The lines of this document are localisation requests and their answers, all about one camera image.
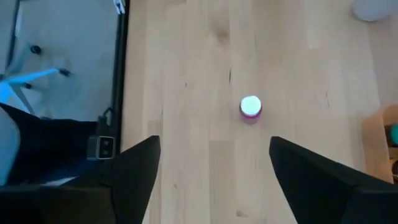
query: wooden table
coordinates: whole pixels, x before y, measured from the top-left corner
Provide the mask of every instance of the wooden table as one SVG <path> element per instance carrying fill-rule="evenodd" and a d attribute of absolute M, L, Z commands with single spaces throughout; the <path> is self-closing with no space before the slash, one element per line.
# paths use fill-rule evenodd
<path fill-rule="evenodd" d="M 271 136 L 365 170 L 361 121 L 380 107 L 377 81 L 396 80 L 396 23 L 368 25 L 350 7 L 131 1 L 122 145 L 162 138 L 144 223 L 295 223 L 271 166 Z M 385 104 L 396 83 L 380 90 Z M 264 104 L 251 126 L 239 119 L 246 95 Z"/>

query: wooden tabletop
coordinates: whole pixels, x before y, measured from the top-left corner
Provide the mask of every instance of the wooden tabletop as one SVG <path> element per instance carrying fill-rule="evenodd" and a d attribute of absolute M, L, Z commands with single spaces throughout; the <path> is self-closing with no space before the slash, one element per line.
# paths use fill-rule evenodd
<path fill-rule="evenodd" d="M 162 140 L 144 223 L 295 223 L 271 136 L 364 171 L 361 121 L 397 66 L 383 23 L 340 0 L 131 1 L 122 145 Z M 247 95 L 263 103 L 254 125 Z"/>

